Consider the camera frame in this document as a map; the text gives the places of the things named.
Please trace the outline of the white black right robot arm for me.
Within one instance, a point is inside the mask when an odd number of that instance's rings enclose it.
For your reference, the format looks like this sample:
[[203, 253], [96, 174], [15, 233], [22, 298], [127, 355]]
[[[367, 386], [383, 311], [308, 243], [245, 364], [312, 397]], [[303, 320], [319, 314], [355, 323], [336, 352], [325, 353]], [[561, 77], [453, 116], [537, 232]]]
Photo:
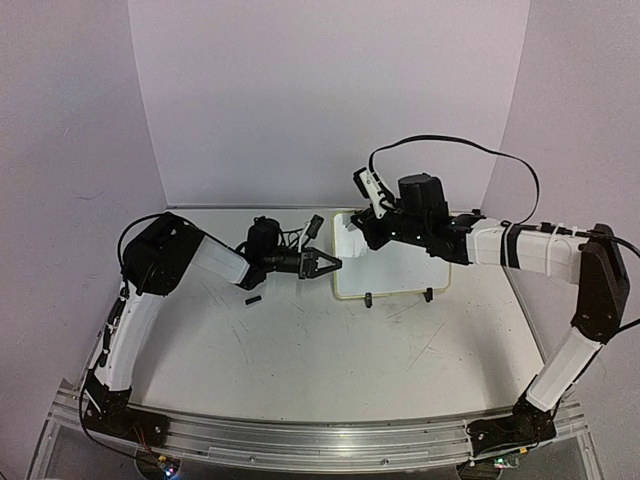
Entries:
[[398, 197], [368, 168], [356, 171], [353, 178], [370, 205], [351, 221], [374, 251], [398, 242], [420, 247], [450, 264], [500, 266], [577, 287], [568, 332], [510, 414], [476, 420], [467, 427], [474, 457], [552, 440], [565, 392], [626, 328], [622, 317], [630, 281], [620, 253], [621, 239], [605, 224], [581, 230], [548, 222], [498, 221], [477, 210], [453, 216], [441, 181], [428, 174], [402, 178]]

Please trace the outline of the yellow framed small whiteboard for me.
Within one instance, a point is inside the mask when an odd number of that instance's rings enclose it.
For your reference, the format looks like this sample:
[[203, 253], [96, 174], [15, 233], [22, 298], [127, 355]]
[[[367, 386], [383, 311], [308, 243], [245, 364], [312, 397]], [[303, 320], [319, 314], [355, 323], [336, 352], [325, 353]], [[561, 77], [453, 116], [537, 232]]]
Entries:
[[334, 272], [334, 293], [340, 299], [420, 293], [445, 290], [451, 281], [451, 266], [429, 257], [418, 247], [390, 242], [380, 250], [370, 249], [362, 232], [351, 223], [350, 211], [332, 219], [333, 256], [342, 261]]

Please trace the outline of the black marker cap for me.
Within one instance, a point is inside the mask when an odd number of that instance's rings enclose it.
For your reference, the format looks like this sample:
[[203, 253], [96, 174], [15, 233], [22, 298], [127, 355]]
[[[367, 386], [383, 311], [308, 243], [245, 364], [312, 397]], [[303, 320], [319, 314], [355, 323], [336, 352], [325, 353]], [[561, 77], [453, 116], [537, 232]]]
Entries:
[[250, 306], [250, 305], [256, 304], [256, 303], [258, 303], [260, 301], [262, 301], [262, 296], [257, 295], [257, 296], [254, 296], [254, 297], [246, 299], [245, 300], [245, 305], [246, 306]]

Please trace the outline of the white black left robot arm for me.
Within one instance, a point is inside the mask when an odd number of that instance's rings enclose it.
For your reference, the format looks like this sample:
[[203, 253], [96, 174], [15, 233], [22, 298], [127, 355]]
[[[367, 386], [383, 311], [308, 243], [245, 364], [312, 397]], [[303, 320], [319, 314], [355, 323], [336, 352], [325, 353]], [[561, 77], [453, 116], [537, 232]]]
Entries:
[[192, 267], [250, 291], [272, 272], [315, 279], [339, 270], [340, 259], [310, 246], [324, 222], [315, 215], [287, 243], [277, 220], [255, 218], [244, 242], [232, 248], [190, 220], [165, 212], [144, 217], [146, 228], [118, 242], [121, 286], [83, 382], [80, 420], [88, 431], [160, 447], [167, 416], [133, 408], [132, 376], [157, 309]]

